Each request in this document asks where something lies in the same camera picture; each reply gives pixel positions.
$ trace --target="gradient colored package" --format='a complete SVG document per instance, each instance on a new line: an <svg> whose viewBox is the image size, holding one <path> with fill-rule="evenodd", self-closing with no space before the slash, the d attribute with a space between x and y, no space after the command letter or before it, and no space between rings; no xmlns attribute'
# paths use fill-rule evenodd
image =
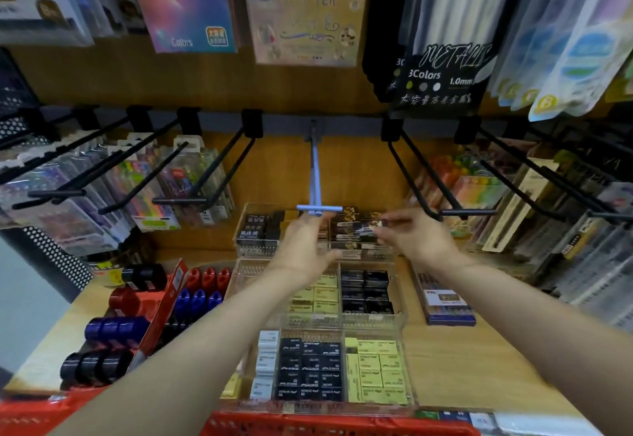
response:
<svg viewBox="0 0 633 436"><path fill-rule="evenodd" d="M232 0L138 0L157 53L235 53Z"/></svg>

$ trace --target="hand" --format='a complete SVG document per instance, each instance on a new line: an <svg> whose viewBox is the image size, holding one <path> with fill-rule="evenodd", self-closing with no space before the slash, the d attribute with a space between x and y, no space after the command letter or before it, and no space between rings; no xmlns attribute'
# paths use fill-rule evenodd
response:
<svg viewBox="0 0 633 436"><path fill-rule="evenodd" d="M439 270L462 254L444 224L427 216L421 208L400 209L383 214L389 226L374 230L383 244L395 246L414 263L429 271Z"/></svg>
<svg viewBox="0 0 633 436"><path fill-rule="evenodd" d="M343 251L335 249L319 254L317 252L317 238L321 221L329 220L333 212L326 212L322 217L310 216L305 213L293 221L286 230L286 237L281 242L267 271L286 275L291 273L289 285L295 285L296 290L310 286L318 279L325 269L336 259L343 256Z"/></svg>

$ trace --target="red plastic basket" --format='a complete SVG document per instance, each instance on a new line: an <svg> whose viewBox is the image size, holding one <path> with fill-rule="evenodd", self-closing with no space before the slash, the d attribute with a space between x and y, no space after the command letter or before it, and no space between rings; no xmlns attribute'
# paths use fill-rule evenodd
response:
<svg viewBox="0 0 633 436"><path fill-rule="evenodd" d="M0 402L0 436L44 436L95 396ZM480 436L461 421L368 416L213 413L200 436Z"/></svg>

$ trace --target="person's left hand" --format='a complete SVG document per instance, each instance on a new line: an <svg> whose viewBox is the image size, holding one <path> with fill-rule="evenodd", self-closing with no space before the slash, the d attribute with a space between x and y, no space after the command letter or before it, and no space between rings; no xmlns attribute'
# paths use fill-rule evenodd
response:
<svg viewBox="0 0 633 436"><path fill-rule="evenodd" d="M323 271L336 259L343 256L343 251L334 249L324 254L317 251L318 231L321 221L329 220L333 212L323 213L323 216L310 216L305 213L293 221L286 230L286 237L281 242L272 261L268 264L267 272L292 276L287 279L296 289L310 286Z"/></svg>

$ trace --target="person's right hand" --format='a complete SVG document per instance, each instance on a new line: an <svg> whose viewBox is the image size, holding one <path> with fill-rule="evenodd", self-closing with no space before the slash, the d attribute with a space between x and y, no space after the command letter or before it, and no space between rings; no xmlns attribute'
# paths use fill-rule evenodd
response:
<svg viewBox="0 0 633 436"><path fill-rule="evenodd" d="M374 230L382 243L394 246L414 263L429 271L439 270L460 259L461 253L444 224L427 216L421 208L400 209L383 214L389 227Z"/></svg>

